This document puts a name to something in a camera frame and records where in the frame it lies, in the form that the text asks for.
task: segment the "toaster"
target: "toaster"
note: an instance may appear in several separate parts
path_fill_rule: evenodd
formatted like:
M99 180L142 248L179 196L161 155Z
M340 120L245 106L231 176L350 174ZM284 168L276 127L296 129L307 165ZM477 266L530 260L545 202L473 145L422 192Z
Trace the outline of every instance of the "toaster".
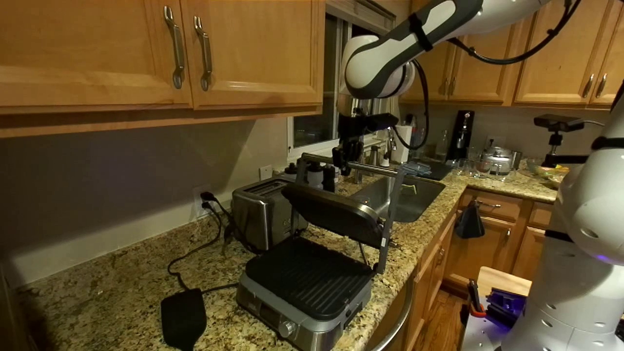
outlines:
M305 229L305 221L292 211L280 190L284 180L264 180L231 194L231 217L239 241L257 252L266 252L284 239Z

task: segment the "cable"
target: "cable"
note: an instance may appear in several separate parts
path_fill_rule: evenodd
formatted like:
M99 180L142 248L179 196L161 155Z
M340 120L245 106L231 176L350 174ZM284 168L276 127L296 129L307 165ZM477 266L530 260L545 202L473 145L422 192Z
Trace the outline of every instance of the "cable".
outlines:
M214 215L214 219L216 219L216 223L218 223L216 237L214 237L210 243L206 243L206 244L202 244L202 246L196 246L196 248L192 248L190 252L186 252L186 254L182 254L182 256L179 256L179 258L171 260L171 262L169 262L169 266L167 266L167 274L169 274L169 276L173 276L173 278L177 280L177 285L179 285L182 291L190 291L190 289L182 283L181 274L171 272L171 268L173 268L177 262L181 262L181 260L184 260L184 258L192 256L194 252L204 250L204 248L212 246L214 243L218 243L220 233L221 233L221 221L220 221L220 217L216 215L216 211L214 211L212 207L208 207L208 209L210 209L210 213Z
M202 205L204 205L206 209L210 209L214 215L216 215L216 211L210 207L210 204L216 204L218 209L220 209L220 213L227 219L227 227L225 227L225 231L223 231L223 241L225 241L225 244L233 241L231 233L235 233L237 243L239 243L247 252L251 252L251 254L260 254L257 248L253 248L253 246L247 243L245 233L237 229L233 217L221 207L221 204L220 204L210 192L202 192L202 194L200 194L200 200L204 202Z
M216 293L216 291L225 291L225 289L235 289L235 287L237 287L237 283L220 285L220 287L210 287L210 289L200 291L200 295L212 295L212 293Z
M524 51L522 55L518 57L508 57L508 59L489 59L489 57L481 57L479 53L475 53L473 48L467 48L463 46L461 42L457 42L455 38L454 40L448 40L448 44L455 46L457 49L465 51L469 57L485 63L485 65L514 65L514 63L520 63L520 61L526 61L528 57L535 55L537 51L541 51L561 30L563 26L569 22L569 18L574 14L574 10L578 9L580 0L574 0L571 7L569 7L569 0L565 0L565 12L561 14L557 26L553 30L547 30L545 38L533 46L532 49Z
M426 75L424 75L422 67L420 67L418 63L413 63L413 67L415 67L415 73L416 73L416 77L418 77L420 90L422 90L422 102L424 102L424 135L422 135L422 139L420 139L415 147L411 147L411 145L407 145L407 143L403 141L403 137L395 131L393 126L391 126L391 131L393 131L393 135L397 137L397 141L399 141L405 149L409 149L409 151L418 151L418 149L426 143L426 139L428 139L428 85L426 85Z

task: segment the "panini press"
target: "panini press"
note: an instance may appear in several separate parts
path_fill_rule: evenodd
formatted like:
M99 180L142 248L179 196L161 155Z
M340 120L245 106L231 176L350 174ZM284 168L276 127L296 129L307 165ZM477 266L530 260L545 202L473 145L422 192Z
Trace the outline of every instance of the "panini press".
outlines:
M403 168L397 172L397 186L409 170ZM381 221L354 200L307 186L288 184L282 196L307 223L377 248L377 264L368 268L290 237L247 262L235 301L294 348L331 350L350 319L366 305L374 274L385 268L393 202L389 202L387 221Z

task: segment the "kitchen sink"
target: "kitchen sink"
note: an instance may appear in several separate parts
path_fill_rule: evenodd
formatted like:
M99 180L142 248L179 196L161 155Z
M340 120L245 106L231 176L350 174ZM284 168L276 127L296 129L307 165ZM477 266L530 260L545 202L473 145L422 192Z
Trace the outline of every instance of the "kitchen sink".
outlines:
M387 219L389 198L391 198L393 178L379 178L362 190L358 190L350 200L356 200L383 219ZM424 209L434 202L434 198L444 190L442 184L420 180L420 178L405 178L397 204L395 204L395 223L413 223L416 221Z

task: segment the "wall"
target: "wall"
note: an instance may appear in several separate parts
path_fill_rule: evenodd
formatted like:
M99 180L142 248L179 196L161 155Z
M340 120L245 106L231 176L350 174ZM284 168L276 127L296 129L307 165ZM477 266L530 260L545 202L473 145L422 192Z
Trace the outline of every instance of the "wall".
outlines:
M286 161L286 122L0 141L0 256L11 285L163 235Z
M426 145L440 141L442 131L452 131L455 112L459 108L432 108L430 110L430 135ZM563 135L563 145L557 155L586 155L594 137L600 135L602 127L596 124L606 124L608 114L598 112L572 112L572 110L535 110L535 108L471 108L475 112L473 133L469 141L469 155L477 157L487 139L493 137L496 145L520 151L524 157L541 159L549 147L549 133L541 127L532 126L532 118L543 114L582 118L584 129ZM401 110L401 114L413 112L422 116L420 108Z

